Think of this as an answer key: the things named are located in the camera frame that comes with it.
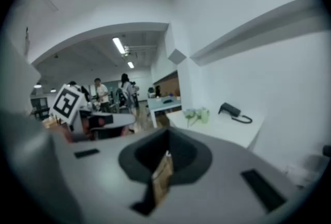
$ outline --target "blue table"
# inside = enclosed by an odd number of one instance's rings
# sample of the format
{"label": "blue table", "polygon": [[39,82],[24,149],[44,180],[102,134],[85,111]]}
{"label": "blue table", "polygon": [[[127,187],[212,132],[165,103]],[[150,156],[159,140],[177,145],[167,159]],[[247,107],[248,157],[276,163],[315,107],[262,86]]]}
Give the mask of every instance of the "blue table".
{"label": "blue table", "polygon": [[[166,100],[173,100],[173,102],[163,103]],[[177,97],[161,97],[159,99],[149,98],[149,99],[147,99],[147,103],[148,103],[148,108],[151,112],[151,118],[152,118],[154,128],[157,128],[155,112],[164,111],[167,109],[182,106],[182,101],[177,100]]]}

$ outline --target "black telephone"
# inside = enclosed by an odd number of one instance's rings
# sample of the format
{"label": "black telephone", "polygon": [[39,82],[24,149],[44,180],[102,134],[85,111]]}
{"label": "black telephone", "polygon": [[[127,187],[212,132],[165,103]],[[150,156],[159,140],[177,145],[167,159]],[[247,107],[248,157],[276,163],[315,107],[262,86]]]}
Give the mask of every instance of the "black telephone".
{"label": "black telephone", "polygon": [[[253,122],[253,120],[251,118],[249,118],[248,116],[240,115],[241,110],[239,110],[238,108],[235,108],[234,106],[232,106],[226,102],[221,105],[221,108],[219,109],[218,114],[220,114],[220,112],[222,112],[222,111],[228,112],[231,115],[232,120],[238,121],[240,123],[250,124]],[[239,117],[239,116],[248,119],[248,121],[243,121],[243,120],[234,118],[234,117]]]}

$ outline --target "black rectangular slot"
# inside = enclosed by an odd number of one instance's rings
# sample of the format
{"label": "black rectangular slot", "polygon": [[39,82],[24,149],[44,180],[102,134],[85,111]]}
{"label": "black rectangular slot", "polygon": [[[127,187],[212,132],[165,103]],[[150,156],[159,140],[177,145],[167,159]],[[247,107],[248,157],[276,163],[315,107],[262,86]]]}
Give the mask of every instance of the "black rectangular slot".
{"label": "black rectangular slot", "polygon": [[241,175],[268,212],[275,210],[286,202],[286,199],[282,197],[256,170],[242,172]]}
{"label": "black rectangular slot", "polygon": [[92,150],[87,150],[87,151],[82,151],[82,152],[75,152],[74,155],[76,156],[77,159],[84,158],[89,155],[97,154],[100,151],[98,151],[96,148]]}

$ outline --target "pants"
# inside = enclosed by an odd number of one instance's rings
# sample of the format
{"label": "pants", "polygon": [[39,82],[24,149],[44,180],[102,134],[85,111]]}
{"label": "pants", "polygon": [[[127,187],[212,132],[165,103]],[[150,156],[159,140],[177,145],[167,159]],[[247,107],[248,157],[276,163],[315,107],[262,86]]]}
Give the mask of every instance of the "pants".
{"label": "pants", "polygon": [[110,109],[109,109],[109,103],[108,102],[104,102],[100,105],[100,109],[103,113],[110,113]]}

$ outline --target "white table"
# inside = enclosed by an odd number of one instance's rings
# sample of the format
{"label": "white table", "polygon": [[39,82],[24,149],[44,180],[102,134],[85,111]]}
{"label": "white table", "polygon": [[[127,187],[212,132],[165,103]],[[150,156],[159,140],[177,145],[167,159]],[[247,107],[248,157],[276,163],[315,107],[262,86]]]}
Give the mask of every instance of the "white table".
{"label": "white table", "polygon": [[207,124],[203,124],[201,120],[198,120],[193,124],[195,121],[194,117],[190,120],[189,126],[187,126],[187,119],[182,111],[168,113],[167,117],[170,120],[170,125],[172,127],[191,130],[207,136],[233,142],[244,148],[252,149],[254,140],[262,126],[264,116],[253,111],[245,111],[245,115],[253,119],[251,124],[243,124],[234,121],[229,114],[223,112],[219,115],[217,113],[212,113],[209,116]]}
{"label": "white table", "polygon": [[[166,100],[173,100],[173,102],[163,103]],[[182,106],[182,101],[177,100],[177,97],[161,97],[159,99],[149,98],[149,99],[147,99],[147,103],[148,103],[149,111],[151,112],[151,118],[152,118],[154,128],[157,128],[155,112],[164,111],[167,109],[172,109],[175,107]]]}

